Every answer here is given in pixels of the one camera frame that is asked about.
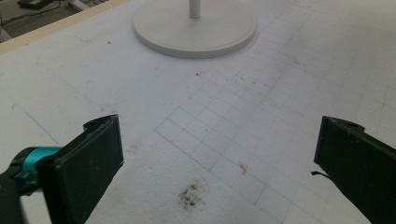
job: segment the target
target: white tabletop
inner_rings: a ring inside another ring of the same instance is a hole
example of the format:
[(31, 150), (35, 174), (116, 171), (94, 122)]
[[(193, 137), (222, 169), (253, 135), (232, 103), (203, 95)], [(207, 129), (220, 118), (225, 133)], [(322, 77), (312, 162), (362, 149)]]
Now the white tabletop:
[[(396, 48), (378, 34), (392, 23), (356, 20), (341, 0), (243, 2), (255, 39), (212, 60), (142, 45), (133, 15), (143, 0), (0, 46), (0, 171), (26, 147), (64, 146), (117, 113), (125, 164), (88, 223), (368, 223), (309, 171), (323, 115), (396, 145)], [(178, 195), (194, 183), (202, 203), (186, 210)], [(23, 201), (31, 223), (50, 223), (40, 193)]]

